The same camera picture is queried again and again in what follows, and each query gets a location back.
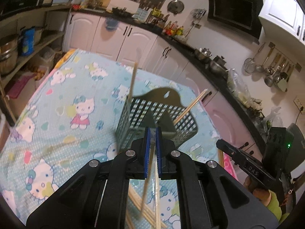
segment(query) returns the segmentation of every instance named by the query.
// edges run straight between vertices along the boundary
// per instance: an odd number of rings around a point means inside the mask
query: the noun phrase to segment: green plastic basket
[[[176,125],[173,124],[184,110],[177,91],[167,87],[133,97],[131,103],[126,99],[116,128],[119,151],[129,149],[133,140],[143,138],[145,127],[158,126],[161,127],[162,136],[172,140],[178,148],[198,131],[191,112]]]

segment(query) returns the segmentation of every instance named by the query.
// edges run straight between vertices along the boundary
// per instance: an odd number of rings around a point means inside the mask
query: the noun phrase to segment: plastic bag
[[[268,132],[271,127],[283,127],[283,121],[279,113],[281,107],[274,107],[268,116],[263,119],[264,131]]]
[[[244,83],[242,78],[237,74],[235,69],[230,69],[228,72],[227,86],[233,95],[243,104],[249,108],[252,104],[251,95],[248,86]]]

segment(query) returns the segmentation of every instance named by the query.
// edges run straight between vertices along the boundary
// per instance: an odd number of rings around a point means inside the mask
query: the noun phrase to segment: wall outlet
[[[305,115],[305,95],[299,95],[293,101],[299,110],[301,110],[301,107],[304,108],[301,114]]]

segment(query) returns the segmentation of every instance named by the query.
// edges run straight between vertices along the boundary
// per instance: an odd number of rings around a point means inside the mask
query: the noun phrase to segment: hello kitty tablecloth
[[[131,67],[76,50],[33,95],[0,155],[1,193],[24,224],[88,161],[107,161],[117,155],[114,132],[131,76]],[[134,95],[160,86],[176,89],[184,106],[196,97],[190,88],[143,70],[137,72]],[[199,104],[192,113],[198,133],[179,150],[197,161],[218,161],[218,132]],[[131,180],[139,195],[143,182]],[[150,190],[147,203],[153,207],[152,185]],[[160,181],[160,193],[162,221],[168,228],[180,228],[176,182]],[[137,220],[138,210],[131,201],[128,209],[136,228],[150,228],[145,219]]]

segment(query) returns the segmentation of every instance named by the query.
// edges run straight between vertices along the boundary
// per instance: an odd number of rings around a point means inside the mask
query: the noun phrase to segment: black countertop
[[[263,154],[265,152],[266,143],[263,140],[262,136],[260,135],[259,131],[256,129],[256,127],[253,124],[252,119],[249,117],[247,111],[244,107],[240,105],[240,103],[234,98],[232,93],[227,87],[227,82],[222,77],[217,77],[214,74],[212,74],[208,69],[205,68],[205,65],[202,64],[198,59],[195,58],[194,54],[188,50],[186,47],[184,47],[181,43],[175,41],[171,37],[164,35],[160,33],[159,30],[156,30],[156,28],[152,28],[151,26],[144,24],[144,23],[138,23],[132,18],[122,18],[119,16],[116,16],[112,13],[103,12],[99,10],[89,10],[89,9],[81,9],[77,12],[85,13],[85,14],[91,14],[91,15],[98,15],[103,17],[109,17],[113,18],[115,20],[121,21],[126,24],[130,24],[136,27],[143,28],[145,30],[148,30],[152,33],[157,34],[159,37],[164,39],[168,44],[175,47],[176,50],[178,50],[185,58],[187,58],[201,73],[202,75],[215,87],[215,89],[219,90],[220,93],[226,98],[226,100],[230,103],[230,105],[234,108],[236,113],[239,115],[247,129],[249,130],[251,136],[253,137],[256,145],[258,146],[260,152]]]

